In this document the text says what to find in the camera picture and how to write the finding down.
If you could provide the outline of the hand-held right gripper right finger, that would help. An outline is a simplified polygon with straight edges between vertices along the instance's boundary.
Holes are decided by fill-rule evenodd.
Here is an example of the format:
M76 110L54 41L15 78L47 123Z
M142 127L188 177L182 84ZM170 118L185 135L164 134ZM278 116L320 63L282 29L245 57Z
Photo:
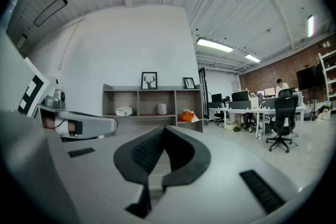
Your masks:
M182 127L211 154L208 169L193 183L166 189L147 215L149 223L252 223L267 215L241 173L253 170L284 201L299 188L279 169L248 149L217 135Z

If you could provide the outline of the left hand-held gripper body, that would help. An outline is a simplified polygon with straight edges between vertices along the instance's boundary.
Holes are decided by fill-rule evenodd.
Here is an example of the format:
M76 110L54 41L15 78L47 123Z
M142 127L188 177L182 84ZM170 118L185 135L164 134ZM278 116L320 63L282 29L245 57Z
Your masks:
M28 117L41 81L1 30L1 223L78 223L47 134Z

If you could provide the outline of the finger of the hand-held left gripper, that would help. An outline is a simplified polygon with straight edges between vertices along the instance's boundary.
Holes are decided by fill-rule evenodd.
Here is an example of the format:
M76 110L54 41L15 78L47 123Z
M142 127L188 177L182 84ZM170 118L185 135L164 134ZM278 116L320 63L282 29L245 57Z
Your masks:
M79 131L74 134L62 134L69 139L91 139L102 135L110 135L118 128L118 121L114 118L85 114L76 111L58 112L58 118L75 121Z

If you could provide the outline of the person's left hand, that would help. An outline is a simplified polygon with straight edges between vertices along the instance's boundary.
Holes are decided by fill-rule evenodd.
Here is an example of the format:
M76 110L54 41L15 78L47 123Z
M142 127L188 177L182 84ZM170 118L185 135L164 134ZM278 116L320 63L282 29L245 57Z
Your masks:
M42 123L45 129L54 130L60 136L76 135L75 121L46 116L42 118Z

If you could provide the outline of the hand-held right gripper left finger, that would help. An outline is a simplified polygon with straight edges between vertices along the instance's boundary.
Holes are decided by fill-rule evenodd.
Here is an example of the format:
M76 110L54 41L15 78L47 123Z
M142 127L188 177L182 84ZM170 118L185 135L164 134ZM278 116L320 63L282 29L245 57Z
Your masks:
M149 175L165 130L63 143L66 186L80 223L153 223Z

